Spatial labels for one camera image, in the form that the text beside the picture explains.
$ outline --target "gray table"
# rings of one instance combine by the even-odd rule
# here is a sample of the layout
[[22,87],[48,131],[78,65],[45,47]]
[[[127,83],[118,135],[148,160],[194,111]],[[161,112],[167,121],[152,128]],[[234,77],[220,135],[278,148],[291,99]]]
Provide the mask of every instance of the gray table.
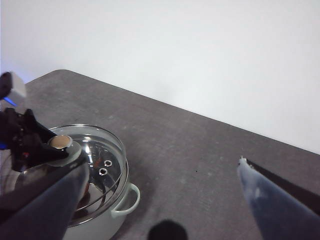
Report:
[[26,86],[45,126],[97,125],[124,142],[141,202],[113,239],[144,240],[164,219],[191,240],[261,239],[237,177],[241,155],[320,194],[317,154],[68,70]]

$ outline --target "pot handle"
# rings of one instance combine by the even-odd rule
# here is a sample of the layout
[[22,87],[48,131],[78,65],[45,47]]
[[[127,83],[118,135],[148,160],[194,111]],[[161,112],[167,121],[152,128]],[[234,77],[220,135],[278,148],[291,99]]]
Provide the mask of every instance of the pot handle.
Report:
[[137,208],[137,206],[138,206],[138,204],[139,204],[139,202],[140,202],[140,190],[139,190],[139,188],[138,188],[136,185],[134,185],[133,183],[129,183],[129,190],[133,190],[133,191],[135,191],[135,193],[136,193],[136,201],[135,201],[135,203],[134,203],[131,207],[129,207],[128,209],[126,209],[126,210],[117,210],[117,208],[118,208],[119,206],[121,206],[121,205],[124,203],[124,201],[127,200],[128,194],[126,194],[126,195],[120,200],[120,202],[114,207],[114,209],[111,210],[111,216],[112,216],[113,218],[116,218],[116,217],[119,217],[119,216],[128,215],[128,214],[132,213],[132,212]]

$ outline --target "white pot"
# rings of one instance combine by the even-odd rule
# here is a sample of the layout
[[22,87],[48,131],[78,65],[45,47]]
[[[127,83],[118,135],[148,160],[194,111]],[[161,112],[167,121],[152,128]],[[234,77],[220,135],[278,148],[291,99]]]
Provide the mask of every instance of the white pot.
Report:
[[[89,203],[80,205],[77,209],[63,239],[110,239],[121,227],[126,215],[134,211],[140,201],[139,189],[128,181],[125,146],[114,134],[97,126],[72,124],[51,130],[57,135],[70,136],[78,142],[88,155],[90,169],[88,193],[82,199],[87,197]],[[103,194],[98,192],[98,195],[95,195],[95,187],[98,186],[104,191]],[[128,201],[130,191],[136,193],[134,203]]]
[[[123,205],[128,205],[128,194],[135,191],[135,203],[125,209],[118,210]],[[109,240],[121,227],[126,216],[134,211],[140,201],[138,187],[127,182],[119,198],[104,212],[87,222],[69,227],[64,235],[64,240]]]

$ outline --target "white wall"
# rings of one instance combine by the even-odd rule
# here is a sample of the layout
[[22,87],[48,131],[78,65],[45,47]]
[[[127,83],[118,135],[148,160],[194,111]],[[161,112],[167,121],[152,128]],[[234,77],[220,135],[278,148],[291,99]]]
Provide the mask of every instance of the white wall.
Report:
[[2,0],[1,70],[56,69],[320,153],[319,0]]

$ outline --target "blue light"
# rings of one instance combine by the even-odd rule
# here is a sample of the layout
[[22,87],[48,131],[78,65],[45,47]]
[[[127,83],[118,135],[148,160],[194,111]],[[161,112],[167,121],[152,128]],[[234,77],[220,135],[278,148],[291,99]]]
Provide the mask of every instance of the blue light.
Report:
[[12,101],[10,98],[8,98],[7,96],[3,98],[4,100],[6,100],[8,103],[10,103],[12,106],[17,106],[17,104],[14,103],[14,101]]
[[7,144],[0,142],[0,150],[7,149],[7,147],[8,147]]

